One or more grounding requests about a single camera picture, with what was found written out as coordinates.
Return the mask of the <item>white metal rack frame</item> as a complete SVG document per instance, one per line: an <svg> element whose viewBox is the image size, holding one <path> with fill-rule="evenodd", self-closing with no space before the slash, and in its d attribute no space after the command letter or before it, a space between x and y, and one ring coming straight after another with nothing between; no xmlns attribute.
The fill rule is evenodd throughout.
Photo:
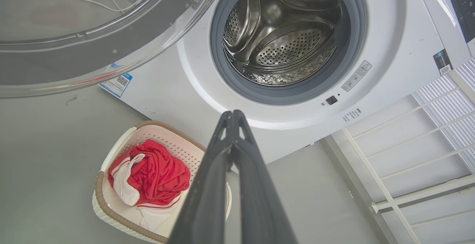
<svg viewBox="0 0 475 244"><path fill-rule="evenodd" d="M325 140L389 243L475 244L475 58Z"/></svg>

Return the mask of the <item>blue energy label sticker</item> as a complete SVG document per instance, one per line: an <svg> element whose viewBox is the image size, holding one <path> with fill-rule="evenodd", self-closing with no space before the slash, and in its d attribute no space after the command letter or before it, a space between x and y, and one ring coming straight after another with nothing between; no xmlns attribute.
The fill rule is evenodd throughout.
<svg viewBox="0 0 475 244"><path fill-rule="evenodd" d="M126 73L102 82L99 84L99 86L115 97L121 98L132 79L133 76L129 73Z"/></svg>

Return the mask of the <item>white plastic laundry basket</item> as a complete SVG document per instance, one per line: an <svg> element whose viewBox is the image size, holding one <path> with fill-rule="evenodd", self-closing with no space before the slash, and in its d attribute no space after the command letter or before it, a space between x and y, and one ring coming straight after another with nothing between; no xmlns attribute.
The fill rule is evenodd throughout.
<svg viewBox="0 0 475 244"><path fill-rule="evenodd" d="M120 155L133 146L154 140L162 144L171 155L183 161L194 179L205 153L205 147L187 135L159 121L147 121L125 131L105 157L95 182L93 211L110 226L153 244L166 244L184 204L187 192L183 192L171 215L156 230L141 227L143 218L140 209L124 203L108 181L108 170Z"/></svg>

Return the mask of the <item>small dark qr sticker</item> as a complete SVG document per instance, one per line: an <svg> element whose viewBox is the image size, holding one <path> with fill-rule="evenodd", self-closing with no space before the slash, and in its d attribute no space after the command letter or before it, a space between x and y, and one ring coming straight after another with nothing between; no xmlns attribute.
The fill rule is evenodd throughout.
<svg viewBox="0 0 475 244"><path fill-rule="evenodd" d="M450 58L448 56L448 53L445 49L443 49L442 51L436 53L433 56L433 59L436 63L438 72L441 76L446 75L451 70L453 70L452 63L451 63Z"/></svg>

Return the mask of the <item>white front-load washing machine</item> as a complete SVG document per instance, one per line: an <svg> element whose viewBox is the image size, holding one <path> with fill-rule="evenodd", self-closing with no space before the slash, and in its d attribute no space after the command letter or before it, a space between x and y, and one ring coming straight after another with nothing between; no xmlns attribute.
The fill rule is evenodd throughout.
<svg viewBox="0 0 475 244"><path fill-rule="evenodd" d="M266 105L236 93L218 72L210 27L219 0L178 42L133 76L118 98L206 146L221 114L244 112L263 159L270 163L334 133L422 88L441 75L433 56L445 49L453 68L475 57L465 42L451 0L364 0L366 33L343 78L323 94L294 105ZM341 87L366 60L368 73L346 92ZM328 105L326 99L338 101Z"/></svg>

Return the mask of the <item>red and white garment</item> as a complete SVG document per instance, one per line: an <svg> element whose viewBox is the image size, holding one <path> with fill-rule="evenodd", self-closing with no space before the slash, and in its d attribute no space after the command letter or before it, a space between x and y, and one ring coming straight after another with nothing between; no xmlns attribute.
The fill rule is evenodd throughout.
<svg viewBox="0 0 475 244"><path fill-rule="evenodd" d="M151 139L120 155L108 170L118 197L142 215L139 225L156 231L166 222L190 186L188 166Z"/></svg>

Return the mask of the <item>black washer control panel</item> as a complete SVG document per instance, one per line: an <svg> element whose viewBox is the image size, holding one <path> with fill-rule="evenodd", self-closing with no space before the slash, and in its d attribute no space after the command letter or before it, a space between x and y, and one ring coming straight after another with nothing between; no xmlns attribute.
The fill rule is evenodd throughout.
<svg viewBox="0 0 475 244"><path fill-rule="evenodd" d="M465 42L475 39L475 0L451 0Z"/></svg>

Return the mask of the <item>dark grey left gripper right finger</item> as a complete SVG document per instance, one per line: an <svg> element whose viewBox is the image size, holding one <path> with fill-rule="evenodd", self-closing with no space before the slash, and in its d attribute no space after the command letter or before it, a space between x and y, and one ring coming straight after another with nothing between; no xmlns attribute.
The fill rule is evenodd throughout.
<svg viewBox="0 0 475 244"><path fill-rule="evenodd" d="M242 244L298 244L244 113L233 111L232 157L239 170Z"/></svg>

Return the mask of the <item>white warning sticker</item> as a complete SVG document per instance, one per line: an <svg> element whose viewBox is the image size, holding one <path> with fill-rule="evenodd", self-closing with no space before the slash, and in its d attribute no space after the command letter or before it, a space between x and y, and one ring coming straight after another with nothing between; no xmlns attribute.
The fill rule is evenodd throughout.
<svg viewBox="0 0 475 244"><path fill-rule="evenodd" d="M368 73L372 64L364 60L363 63L357 68L357 70L349 77L349 79L342 85L342 89L349 92L359 81Z"/></svg>

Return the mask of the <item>stainless steel washer drum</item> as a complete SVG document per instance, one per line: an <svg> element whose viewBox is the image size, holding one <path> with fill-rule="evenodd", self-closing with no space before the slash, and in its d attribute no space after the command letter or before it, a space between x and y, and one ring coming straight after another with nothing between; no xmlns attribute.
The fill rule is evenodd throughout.
<svg viewBox="0 0 475 244"><path fill-rule="evenodd" d="M342 15L339 0L238 0L223 32L225 55L258 85L295 84L334 54Z"/></svg>

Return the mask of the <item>round black glass washer door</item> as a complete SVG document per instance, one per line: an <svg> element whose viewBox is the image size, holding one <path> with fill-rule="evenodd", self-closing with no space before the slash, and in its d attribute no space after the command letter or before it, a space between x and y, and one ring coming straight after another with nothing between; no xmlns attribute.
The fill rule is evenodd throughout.
<svg viewBox="0 0 475 244"><path fill-rule="evenodd" d="M61 93L135 69L214 0L0 0L0 98Z"/></svg>

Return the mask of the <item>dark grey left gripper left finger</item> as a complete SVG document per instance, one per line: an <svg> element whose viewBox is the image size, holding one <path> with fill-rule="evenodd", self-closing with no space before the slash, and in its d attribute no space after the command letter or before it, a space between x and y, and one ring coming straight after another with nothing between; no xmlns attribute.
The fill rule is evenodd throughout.
<svg viewBox="0 0 475 244"><path fill-rule="evenodd" d="M232 117L221 115L168 244L224 244Z"/></svg>

